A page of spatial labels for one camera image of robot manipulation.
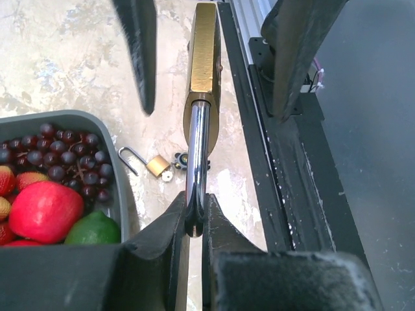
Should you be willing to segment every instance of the gold padlock body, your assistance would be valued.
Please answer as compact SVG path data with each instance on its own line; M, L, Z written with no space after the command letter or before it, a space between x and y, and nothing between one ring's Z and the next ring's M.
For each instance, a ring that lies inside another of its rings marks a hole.
M189 144L192 104L196 100L210 103L208 153L214 149L219 136L220 108L220 28L215 3L198 3L189 44L186 103L183 130Z
M156 177L160 177L161 173L170 167L170 163L161 155L157 155L146 165L147 170Z

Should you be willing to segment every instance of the green fruit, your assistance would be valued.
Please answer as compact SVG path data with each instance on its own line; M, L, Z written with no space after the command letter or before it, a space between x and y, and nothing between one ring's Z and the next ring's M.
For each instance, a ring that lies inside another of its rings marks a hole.
M79 220L68 233L65 244L112 244L121 242L117 223L102 211Z

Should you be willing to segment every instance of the small round white object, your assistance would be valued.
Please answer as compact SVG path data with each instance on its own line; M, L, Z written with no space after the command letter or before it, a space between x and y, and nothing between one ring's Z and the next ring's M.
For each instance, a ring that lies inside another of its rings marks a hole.
M166 170L161 173L161 180L168 183L173 179L173 173L170 170Z

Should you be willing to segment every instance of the gray tray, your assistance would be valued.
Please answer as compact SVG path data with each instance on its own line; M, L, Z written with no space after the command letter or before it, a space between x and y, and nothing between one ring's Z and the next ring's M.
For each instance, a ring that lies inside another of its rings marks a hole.
M74 131L89 131L99 136L102 149L107 151L111 157L114 170L115 182L110 187L112 195L111 204L95 203L94 210L102 210L114 219L121 228L121 241L128 240L130 235L128 221L127 189L129 188L128 177L117 156L110 133L98 118L78 110L60 110L32 115L22 115L0 119L0 142L22 137L24 135L39 132L42 123L51 123L59 127Z

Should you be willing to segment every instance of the open padlock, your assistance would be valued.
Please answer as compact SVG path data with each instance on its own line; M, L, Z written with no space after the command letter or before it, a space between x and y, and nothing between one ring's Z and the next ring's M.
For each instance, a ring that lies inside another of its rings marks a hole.
M165 182L169 182L173 178L173 173L169 170L170 163L161 155L157 155L154 158L152 158L149 162L147 162L134 149L130 147L120 148L118 150L118 157L136 176L138 176L137 170L134 167L132 167L131 164L122 155L123 151L125 150L128 150L129 152L134 154L135 157L139 159L145 165L147 170L155 177L159 178L161 176L161 179Z

